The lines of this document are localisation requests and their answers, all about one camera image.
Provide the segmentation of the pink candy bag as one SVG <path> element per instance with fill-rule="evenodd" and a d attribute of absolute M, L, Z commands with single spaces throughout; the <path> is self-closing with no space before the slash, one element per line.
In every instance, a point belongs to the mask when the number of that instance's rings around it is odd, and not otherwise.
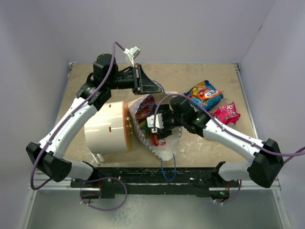
<path fill-rule="evenodd" d="M 146 117 L 150 116 L 156 108 L 156 103 L 154 97 L 148 96 L 139 106 L 135 117 L 138 120 L 143 120 Z"/>

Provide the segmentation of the blue checkered paper bag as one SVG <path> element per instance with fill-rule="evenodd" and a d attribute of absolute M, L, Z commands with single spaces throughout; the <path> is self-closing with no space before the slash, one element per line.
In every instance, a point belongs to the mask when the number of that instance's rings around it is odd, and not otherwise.
<path fill-rule="evenodd" d="M 170 94 L 170 92 L 166 92 L 163 89 L 163 92 L 160 94 L 146 94 L 142 95 L 139 98 L 128 102 L 129 111 L 131 114 L 132 124 L 133 124 L 133 132 L 136 137 L 140 140 L 140 142 L 148 148 L 155 156 L 161 159 L 162 162 L 169 161 L 171 159 L 175 160 L 175 156 L 178 153 L 178 148 L 182 136 L 183 129 L 181 127 L 176 127 L 173 129 L 173 134 L 166 138 L 163 138 L 166 141 L 166 144 L 163 146 L 153 146 L 151 141 L 151 130 L 148 128 L 146 123 L 146 118 L 143 120 L 138 120 L 135 115 L 140 106 L 140 104 L 148 97 L 154 97 L 155 103 L 160 101 L 165 95 Z"/>

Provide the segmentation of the orange snack bag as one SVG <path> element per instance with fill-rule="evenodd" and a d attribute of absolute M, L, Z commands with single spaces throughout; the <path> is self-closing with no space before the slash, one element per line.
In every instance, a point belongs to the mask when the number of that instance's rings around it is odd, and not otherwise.
<path fill-rule="evenodd" d="M 208 100 L 220 95 L 222 92 L 216 89 L 205 87 L 197 93 L 197 97 L 202 100 Z"/>

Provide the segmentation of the blue snack bag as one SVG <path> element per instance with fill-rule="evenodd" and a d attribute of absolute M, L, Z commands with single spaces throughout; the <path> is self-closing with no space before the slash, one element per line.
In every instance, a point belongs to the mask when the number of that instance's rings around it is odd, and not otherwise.
<path fill-rule="evenodd" d="M 218 91 L 208 80 L 198 83 L 184 95 L 196 102 L 194 106 L 197 109 L 200 109 L 198 106 L 200 105 L 206 111 L 210 111 L 217 106 L 224 97 L 223 92 Z"/>

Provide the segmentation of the magenta red snack bag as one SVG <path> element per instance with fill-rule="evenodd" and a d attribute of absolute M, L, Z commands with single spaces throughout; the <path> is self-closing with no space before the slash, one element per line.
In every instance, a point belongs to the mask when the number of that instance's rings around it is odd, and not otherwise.
<path fill-rule="evenodd" d="M 234 102 L 219 106 L 214 113 L 211 113 L 211 115 L 225 125 L 235 125 L 241 117 L 237 112 Z"/>

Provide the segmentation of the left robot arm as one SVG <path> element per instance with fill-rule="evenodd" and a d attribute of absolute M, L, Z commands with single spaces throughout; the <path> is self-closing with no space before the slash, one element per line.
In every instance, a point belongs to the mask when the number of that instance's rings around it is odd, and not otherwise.
<path fill-rule="evenodd" d="M 34 167 L 55 182 L 70 177 L 81 179 L 87 187 L 95 186 L 98 175 L 94 173 L 94 167 L 84 162 L 67 161 L 64 155 L 85 123 L 111 98 L 111 91 L 117 89 L 131 89 L 135 95 L 162 91 L 146 75 L 141 64 L 119 70 L 112 54 L 99 55 L 66 114 L 47 136 L 26 146 Z"/>

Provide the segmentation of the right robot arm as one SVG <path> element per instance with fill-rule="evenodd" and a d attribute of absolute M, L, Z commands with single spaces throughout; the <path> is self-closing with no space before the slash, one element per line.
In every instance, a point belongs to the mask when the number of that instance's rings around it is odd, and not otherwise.
<path fill-rule="evenodd" d="M 184 95 L 171 94 L 169 104 L 159 103 L 147 125 L 159 139 L 165 138 L 176 127 L 184 127 L 189 133 L 218 142 L 231 149 L 245 161 L 221 162 L 212 174 L 212 182 L 224 186 L 232 180 L 251 180 L 270 188 L 284 165 L 279 145 L 272 139 L 266 141 L 247 136 L 212 117 L 206 110 L 195 110 L 194 102 Z"/>

